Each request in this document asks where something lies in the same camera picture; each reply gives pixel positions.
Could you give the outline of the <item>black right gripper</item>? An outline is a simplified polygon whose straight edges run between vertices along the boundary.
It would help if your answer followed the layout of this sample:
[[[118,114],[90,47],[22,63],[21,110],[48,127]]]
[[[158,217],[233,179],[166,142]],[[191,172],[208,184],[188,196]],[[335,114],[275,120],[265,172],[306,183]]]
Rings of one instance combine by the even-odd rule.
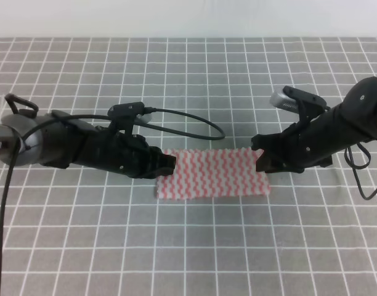
[[[327,110],[304,123],[293,123],[281,133],[257,134],[251,138],[252,150],[263,150],[256,171],[302,173],[306,168],[333,164],[330,148],[333,111]]]

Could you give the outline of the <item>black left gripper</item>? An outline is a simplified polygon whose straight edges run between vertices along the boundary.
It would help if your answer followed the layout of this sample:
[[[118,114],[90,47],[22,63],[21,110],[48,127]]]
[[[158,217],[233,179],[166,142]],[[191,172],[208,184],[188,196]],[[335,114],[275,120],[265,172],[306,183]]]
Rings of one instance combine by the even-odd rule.
[[[69,123],[66,131],[63,169],[74,164],[133,179],[154,179],[174,173],[176,157],[148,145],[143,136],[78,123]]]

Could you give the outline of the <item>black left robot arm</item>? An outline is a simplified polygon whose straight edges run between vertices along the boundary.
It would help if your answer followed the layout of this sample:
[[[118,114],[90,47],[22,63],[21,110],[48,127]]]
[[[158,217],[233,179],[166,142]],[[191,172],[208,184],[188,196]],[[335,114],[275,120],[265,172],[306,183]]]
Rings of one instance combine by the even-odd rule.
[[[66,169],[75,164],[133,179],[174,173],[174,156],[132,132],[150,113],[142,102],[114,105],[106,115],[70,115],[61,110],[38,115],[38,106],[26,99],[14,94],[4,99],[12,111],[0,123],[0,160],[5,164],[13,158],[19,167]]]

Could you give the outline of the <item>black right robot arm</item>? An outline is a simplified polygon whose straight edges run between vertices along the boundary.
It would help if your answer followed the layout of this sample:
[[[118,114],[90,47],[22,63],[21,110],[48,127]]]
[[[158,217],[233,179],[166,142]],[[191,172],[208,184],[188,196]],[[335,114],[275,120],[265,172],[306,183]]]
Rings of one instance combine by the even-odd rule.
[[[285,86],[270,103],[298,114],[299,120],[281,133],[258,134],[252,150],[262,150],[256,170],[302,173],[332,165],[333,154],[361,142],[377,140],[377,77],[356,83],[343,101],[330,108],[315,94]]]

